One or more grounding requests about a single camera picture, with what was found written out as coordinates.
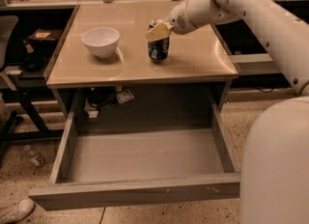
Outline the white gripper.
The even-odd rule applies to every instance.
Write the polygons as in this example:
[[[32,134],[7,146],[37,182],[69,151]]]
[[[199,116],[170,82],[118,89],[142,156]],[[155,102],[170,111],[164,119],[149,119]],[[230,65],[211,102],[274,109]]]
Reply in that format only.
[[[150,28],[146,33],[146,38],[149,42],[169,38],[172,30],[179,35],[185,35],[196,30],[188,15],[187,1],[183,1],[175,6],[167,15],[167,20],[168,22],[153,20],[150,23]]]

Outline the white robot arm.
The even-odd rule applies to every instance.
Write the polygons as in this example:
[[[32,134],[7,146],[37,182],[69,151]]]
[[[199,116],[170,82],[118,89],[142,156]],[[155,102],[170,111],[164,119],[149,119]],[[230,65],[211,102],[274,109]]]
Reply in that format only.
[[[309,25],[272,0],[186,0],[149,41],[242,19],[296,92],[250,128],[240,172],[240,224],[309,224]]]

